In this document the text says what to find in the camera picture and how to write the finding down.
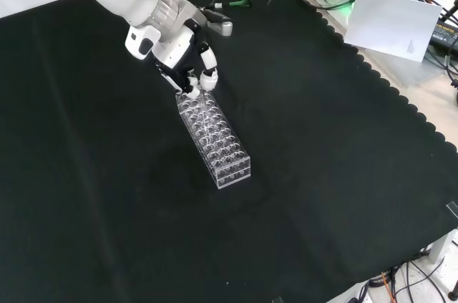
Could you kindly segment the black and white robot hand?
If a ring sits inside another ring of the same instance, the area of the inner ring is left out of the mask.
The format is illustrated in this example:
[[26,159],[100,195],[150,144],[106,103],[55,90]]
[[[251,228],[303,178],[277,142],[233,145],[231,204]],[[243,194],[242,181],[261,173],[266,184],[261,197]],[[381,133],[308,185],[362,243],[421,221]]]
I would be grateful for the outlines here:
[[[205,41],[197,43],[194,31],[184,24],[170,40],[162,42],[161,32],[152,25],[130,27],[125,47],[136,59],[153,58],[162,77],[172,86],[176,95],[190,99],[199,97],[201,91],[212,91],[218,83],[218,62],[211,46]],[[198,51],[203,70],[199,76],[194,68],[184,63],[193,49]]]

